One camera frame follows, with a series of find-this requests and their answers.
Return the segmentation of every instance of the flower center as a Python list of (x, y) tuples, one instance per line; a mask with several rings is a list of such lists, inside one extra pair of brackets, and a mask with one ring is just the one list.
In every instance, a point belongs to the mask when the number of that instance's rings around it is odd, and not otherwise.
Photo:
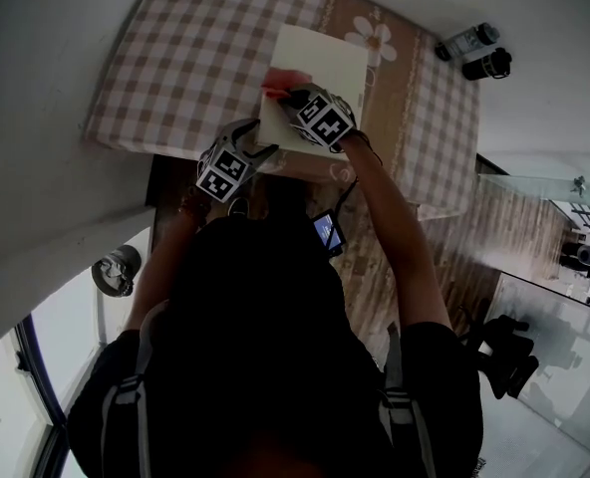
[(366, 44), (371, 50), (381, 50), (382, 41), (379, 37), (371, 36), (366, 40)]

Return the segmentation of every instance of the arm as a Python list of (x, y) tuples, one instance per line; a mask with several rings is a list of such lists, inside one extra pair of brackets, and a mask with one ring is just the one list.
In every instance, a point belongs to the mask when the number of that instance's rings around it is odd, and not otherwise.
[(149, 257), (136, 287), (136, 298), (125, 330), (139, 330), (148, 312), (168, 296), (186, 249), (210, 209), (206, 195), (190, 193), (165, 229)]
[(340, 144), (359, 177), (375, 233), (393, 269), (402, 329), (421, 322), (450, 328), (432, 254), (411, 207), (361, 138), (349, 134)]

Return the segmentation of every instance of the red cloth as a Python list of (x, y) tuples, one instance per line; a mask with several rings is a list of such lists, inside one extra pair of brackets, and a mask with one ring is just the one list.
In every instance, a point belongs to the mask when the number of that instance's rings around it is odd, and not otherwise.
[(264, 77), (264, 82), (262, 82), (262, 89), (264, 90), (264, 96), (268, 99), (279, 100), (289, 97), (286, 89), (308, 84), (312, 81), (313, 77), (311, 75), (301, 71), (270, 68)]

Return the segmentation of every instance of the checkered tablecloth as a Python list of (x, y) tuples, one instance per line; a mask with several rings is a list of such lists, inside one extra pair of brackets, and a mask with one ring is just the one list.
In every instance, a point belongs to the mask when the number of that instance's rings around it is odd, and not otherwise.
[[(372, 56), (363, 129), (420, 214), (462, 212), (473, 178), (477, 84), (435, 60), (431, 36), (365, 0), (143, 0), (87, 138), (197, 160), (222, 126), (259, 114), (260, 85), (284, 23), (347, 40), (360, 25), (365, 46), (388, 48)], [(341, 160), (281, 150), (264, 166), (317, 181), (354, 175)]]

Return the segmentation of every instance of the black cord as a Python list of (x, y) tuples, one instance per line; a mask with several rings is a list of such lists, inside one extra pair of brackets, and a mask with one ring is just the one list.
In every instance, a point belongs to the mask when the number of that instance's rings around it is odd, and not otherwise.
[[(368, 136), (363, 131), (359, 131), (357, 129), (354, 129), (352, 131), (352, 134), (355, 134), (356, 136), (358, 136), (359, 138), (361, 138), (366, 143), (366, 145), (371, 150), (371, 152), (379, 160), (379, 164), (381, 164), (381, 165), (384, 164), (382, 162), (382, 159), (373, 150), (373, 146), (371, 145), (371, 141), (368, 139)], [(348, 198), (348, 195), (350, 195), (351, 192), (353, 191), (353, 189), (355, 189), (355, 186), (357, 185), (358, 182), (359, 182), (359, 178), (356, 175), (355, 176), (355, 180), (351, 183), (350, 186), (348, 186), (348, 188), (346, 189), (346, 191), (344, 191), (341, 194), (341, 196), (337, 200), (337, 203), (335, 204), (335, 211), (334, 211), (335, 212), (335, 221), (337, 221), (337, 224), (338, 225), (339, 225), (339, 212), (342, 210), (342, 205), (344, 205), (344, 202)], [(331, 231), (329, 233), (328, 239), (326, 240), (326, 250), (327, 251), (331, 249), (331, 242), (333, 241), (333, 236), (334, 235), (335, 235), (335, 223), (331, 221)]]

